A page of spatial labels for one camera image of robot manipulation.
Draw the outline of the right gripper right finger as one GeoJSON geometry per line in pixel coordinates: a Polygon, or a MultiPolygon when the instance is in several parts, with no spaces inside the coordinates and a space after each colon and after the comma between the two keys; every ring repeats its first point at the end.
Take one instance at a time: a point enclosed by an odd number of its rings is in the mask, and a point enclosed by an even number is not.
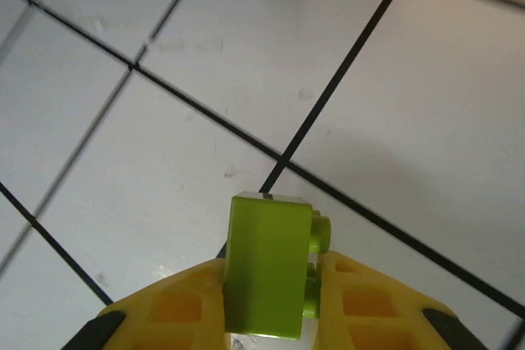
{"type": "Polygon", "coordinates": [[[466,350],[466,327],[445,304],[338,252],[317,267],[314,350],[466,350]]]}

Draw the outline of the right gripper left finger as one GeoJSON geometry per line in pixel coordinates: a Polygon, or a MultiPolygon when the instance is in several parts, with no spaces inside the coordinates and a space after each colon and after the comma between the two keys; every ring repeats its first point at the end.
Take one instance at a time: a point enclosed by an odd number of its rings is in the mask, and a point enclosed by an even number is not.
{"type": "Polygon", "coordinates": [[[103,350],[226,350],[224,265],[206,261],[104,308],[126,317],[103,350]]]}

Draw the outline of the small green lego brick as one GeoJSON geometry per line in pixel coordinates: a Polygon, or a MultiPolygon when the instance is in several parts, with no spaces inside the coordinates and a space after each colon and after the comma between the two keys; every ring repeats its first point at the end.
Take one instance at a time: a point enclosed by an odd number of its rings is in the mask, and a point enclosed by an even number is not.
{"type": "Polygon", "coordinates": [[[331,222],[302,198],[243,192],[231,199],[223,300],[226,331],[299,339],[320,312],[321,275],[310,255],[326,253],[331,222]]]}

